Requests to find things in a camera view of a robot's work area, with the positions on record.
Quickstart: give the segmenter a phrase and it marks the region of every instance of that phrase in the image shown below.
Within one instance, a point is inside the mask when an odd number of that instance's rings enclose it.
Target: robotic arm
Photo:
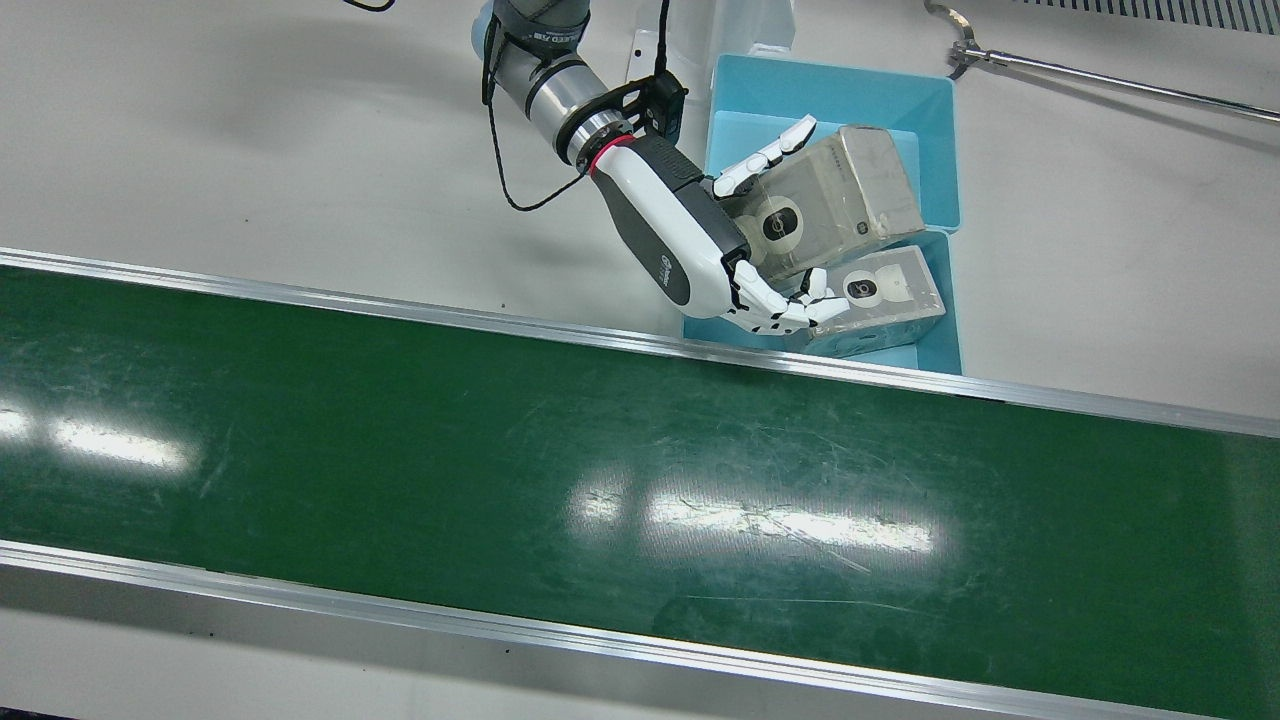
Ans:
[[[847,310],[819,269],[809,270],[791,297],[765,283],[750,263],[746,238],[717,200],[799,150],[813,133],[813,119],[710,182],[672,145],[684,99],[675,77],[658,68],[640,83],[608,90],[576,54],[590,19],[588,5],[493,0],[492,15],[483,10],[477,19],[488,22],[477,47],[485,102],[502,87],[561,160],[590,176],[622,241],[684,314],[790,334]],[[623,105],[632,92],[639,100]]]

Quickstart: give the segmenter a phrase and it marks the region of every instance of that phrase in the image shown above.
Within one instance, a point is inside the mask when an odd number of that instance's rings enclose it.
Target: green conveyor belt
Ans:
[[[0,538],[1261,719],[1280,443],[0,268]]]

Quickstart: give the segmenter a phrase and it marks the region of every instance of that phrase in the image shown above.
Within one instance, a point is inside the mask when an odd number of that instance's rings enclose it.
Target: blue plastic bin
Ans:
[[[740,55],[723,55],[717,64],[708,172],[718,173],[759,150],[805,114],[818,119],[814,138],[845,124],[882,127],[893,136],[928,228],[905,242],[920,247],[947,314],[914,345],[852,360],[961,373],[950,255],[950,233],[960,227],[954,91],[955,83],[945,77]],[[783,338],[751,334],[719,318],[686,318],[685,337],[795,350]]]

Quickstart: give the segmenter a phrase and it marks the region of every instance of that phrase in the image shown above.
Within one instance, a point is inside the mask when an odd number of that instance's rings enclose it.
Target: vent grille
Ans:
[[[1243,29],[1262,35],[1280,32],[1280,0],[1023,0],[1023,3],[1148,20]]]

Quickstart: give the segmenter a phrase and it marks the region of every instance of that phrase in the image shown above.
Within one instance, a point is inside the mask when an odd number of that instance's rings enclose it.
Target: plastic wrapping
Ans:
[[[727,209],[771,282],[924,229],[893,138],[863,126],[841,127],[787,158]]]

